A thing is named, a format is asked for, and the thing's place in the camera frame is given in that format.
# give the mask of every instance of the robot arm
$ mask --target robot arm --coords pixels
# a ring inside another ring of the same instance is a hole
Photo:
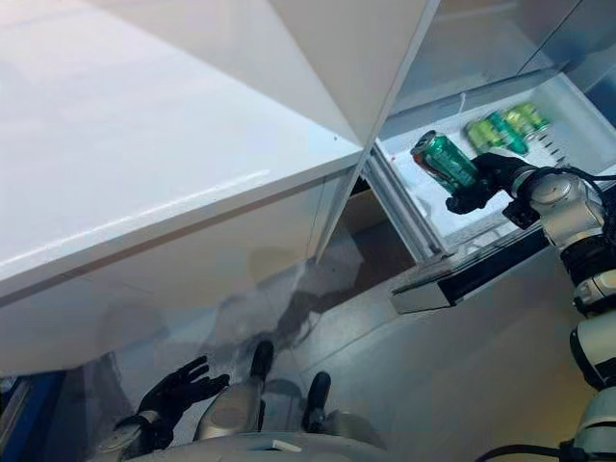
[[[168,447],[182,415],[229,385],[228,374],[204,376],[210,369],[206,362],[207,357],[200,356],[161,380],[143,397],[138,413],[115,426],[91,461],[119,462]]]
[[[483,208],[498,191],[513,202],[503,211],[523,229],[540,221],[574,285],[574,304],[588,319],[571,333],[571,350],[586,381],[600,392],[588,405],[575,439],[559,449],[515,445],[477,460],[514,452],[559,460],[616,460],[616,213],[595,177],[572,167],[539,168],[519,157],[488,153],[474,160],[480,181],[458,191],[448,209],[466,214]]]

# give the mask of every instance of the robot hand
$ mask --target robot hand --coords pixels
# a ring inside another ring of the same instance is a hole
[[[191,361],[170,373],[143,397],[139,414],[158,415],[153,424],[157,441],[155,449],[166,448],[171,443],[173,428],[193,404],[216,396],[229,385],[228,374],[216,378],[203,376],[210,369],[206,363],[207,356]]]

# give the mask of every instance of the black cable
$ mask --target black cable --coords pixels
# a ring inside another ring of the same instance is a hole
[[[561,451],[558,448],[546,448],[545,446],[534,445],[508,445],[500,448],[488,450],[485,454],[477,458],[475,462],[484,462],[508,454],[534,454],[544,455],[546,457],[559,458]]]

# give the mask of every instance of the white countertop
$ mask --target white countertop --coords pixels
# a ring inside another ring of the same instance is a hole
[[[362,149],[265,0],[8,3],[0,282]]]

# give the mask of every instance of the green can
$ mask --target green can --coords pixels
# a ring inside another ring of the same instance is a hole
[[[506,111],[503,118],[511,124],[522,138],[526,141],[532,140],[535,135],[535,127],[519,109],[513,108]]]
[[[532,103],[520,104],[513,109],[522,114],[537,132],[544,131],[550,126],[550,121],[544,118]]]
[[[499,132],[507,149],[520,155],[526,155],[528,153],[528,146],[524,139],[518,135],[518,132],[514,130],[509,122],[502,118],[501,114],[494,112],[486,118],[492,122],[496,131]]]
[[[504,141],[492,123],[484,118],[469,122],[465,127],[465,132],[477,154],[488,152],[491,147],[504,146]]]
[[[449,193],[472,186],[478,170],[445,135],[430,130],[411,149],[415,162]]]

